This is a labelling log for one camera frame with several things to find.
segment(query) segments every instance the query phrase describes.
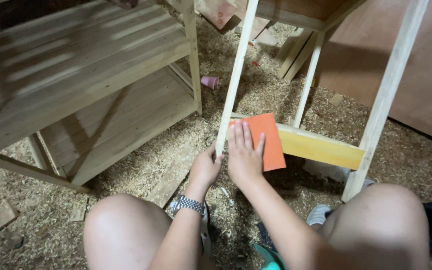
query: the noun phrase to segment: teal object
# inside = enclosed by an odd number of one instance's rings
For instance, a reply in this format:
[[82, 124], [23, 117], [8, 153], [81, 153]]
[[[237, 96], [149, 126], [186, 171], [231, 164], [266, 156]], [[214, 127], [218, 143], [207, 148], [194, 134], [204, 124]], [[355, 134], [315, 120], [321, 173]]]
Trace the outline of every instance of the teal object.
[[265, 248], [258, 244], [253, 244], [256, 251], [263, 257], [264, 264], [261, 267], [261, 270], [285, 270], [283, 259], [281, 256], [272, 251], [271, 249]]

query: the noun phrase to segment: pink cup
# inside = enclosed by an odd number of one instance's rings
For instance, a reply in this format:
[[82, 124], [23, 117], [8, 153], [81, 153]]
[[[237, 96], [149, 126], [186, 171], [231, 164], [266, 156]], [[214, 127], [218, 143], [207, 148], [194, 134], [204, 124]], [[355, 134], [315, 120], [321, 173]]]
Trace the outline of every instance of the pink cup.
[[215, 86], [219, 84], [219, 77], [203, 76], [201, 78], [201, 83], [214, 90]]

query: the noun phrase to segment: wristwatch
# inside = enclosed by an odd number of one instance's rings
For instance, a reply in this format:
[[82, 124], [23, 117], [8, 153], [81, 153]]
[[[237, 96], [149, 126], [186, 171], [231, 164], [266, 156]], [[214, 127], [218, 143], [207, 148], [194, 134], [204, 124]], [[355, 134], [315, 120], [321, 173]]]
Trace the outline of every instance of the wristwatch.
[[173, 214], [176, 215], [176, 213], [181, 209], [181, 208], [189, 208], [192, 209], [198, 213], [201, 214], [201, 216], [204, 216], [205, 214], [205, 206], [195, 200], [186, 198], [183, 194], [179, 194], [177, 195], [176, 198], [176, 205], [173, 208]]

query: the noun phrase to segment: orange sandpaper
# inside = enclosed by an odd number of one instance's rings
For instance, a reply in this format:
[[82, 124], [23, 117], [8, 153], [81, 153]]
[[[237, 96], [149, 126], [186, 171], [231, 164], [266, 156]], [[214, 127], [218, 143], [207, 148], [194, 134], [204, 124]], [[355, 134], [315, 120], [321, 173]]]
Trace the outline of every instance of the orange sandpaper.
[[251, 131], [252, 146], [256, 148], [261, 133], [264, 132], [266, 140], [264, 142], [264, 153], [262, 154], [263, 170], [265, 172], [276, 169], [286, 168], [283, 148], [279, 140], [278, 128], [272, 113], [265, 113], [248, 118], [242, 118], [241, 122], [247, 122]]

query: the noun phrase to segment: person's left hand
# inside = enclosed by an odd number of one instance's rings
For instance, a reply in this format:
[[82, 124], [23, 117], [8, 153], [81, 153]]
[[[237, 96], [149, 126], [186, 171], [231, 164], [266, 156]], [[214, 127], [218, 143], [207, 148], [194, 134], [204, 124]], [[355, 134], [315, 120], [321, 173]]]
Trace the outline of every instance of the person's left hand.
[[214, 181], [216, 181], [224, 155], [218, 156], [213, 162], [215, 150], [216, 141], [196, 156], [189, 173], [189, 185], [197, 186], [206, 192]]

